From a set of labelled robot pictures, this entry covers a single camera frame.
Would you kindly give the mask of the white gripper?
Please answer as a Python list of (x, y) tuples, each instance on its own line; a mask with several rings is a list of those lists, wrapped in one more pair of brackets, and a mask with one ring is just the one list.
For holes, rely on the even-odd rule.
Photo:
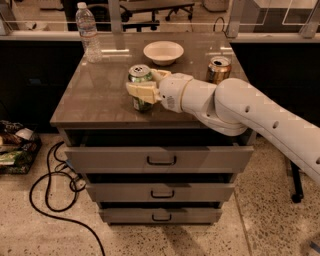
[(193, 77), (182, 73), (171, 74), (168, 70), (159, 69), (152, 69), (151, 74), (153, 81), (127, 82), (128, 93), (150, 104), (160, 101), (161, 98), (165, 109), (181, 113), (183, 91)]

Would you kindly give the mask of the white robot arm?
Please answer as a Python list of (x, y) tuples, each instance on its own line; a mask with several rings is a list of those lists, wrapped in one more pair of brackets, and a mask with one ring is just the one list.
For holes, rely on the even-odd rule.
[(282, 108), (246, 81), (215, 85), (190, 75), (155, 70), (151, 81), (128, 82), (127, 91), (176, 113), (189, 113), (227, 136), (247, 129), (262, 135), (316, 183), (320, 183), (320, 128)]

